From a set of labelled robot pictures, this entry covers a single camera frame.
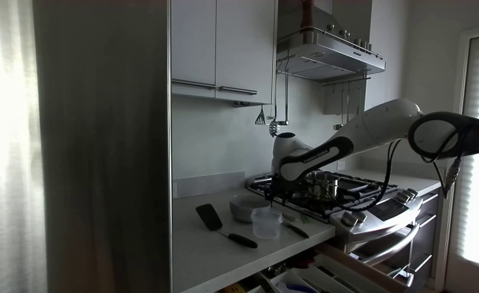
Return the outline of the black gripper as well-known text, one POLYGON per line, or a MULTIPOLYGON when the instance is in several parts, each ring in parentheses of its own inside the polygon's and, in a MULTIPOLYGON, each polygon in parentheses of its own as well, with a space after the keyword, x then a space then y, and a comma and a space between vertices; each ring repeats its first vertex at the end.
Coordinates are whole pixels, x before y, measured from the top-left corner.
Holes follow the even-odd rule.
POLYGON ((281 200, 286 204, 296 194, 296 184, 274 176, 271 186, 266 189, 265 197, 270 202, 281 200))

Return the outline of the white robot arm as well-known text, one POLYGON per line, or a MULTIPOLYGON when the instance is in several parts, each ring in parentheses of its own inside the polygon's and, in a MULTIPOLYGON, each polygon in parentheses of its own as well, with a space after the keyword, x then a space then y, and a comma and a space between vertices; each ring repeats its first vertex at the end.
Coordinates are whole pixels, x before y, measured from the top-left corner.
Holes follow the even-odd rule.
POLYGON ((436 161, 479 153, 479 119, 455 112, 424 114, 410 99, 393 99, 349 121, 318 147, 309 147, 294 132, 279 134, 273 148, 273 184, 268 200, 287 200, 304 189, 304 179, 327 165, 393 140, 406 138, 424 160, 436 161))

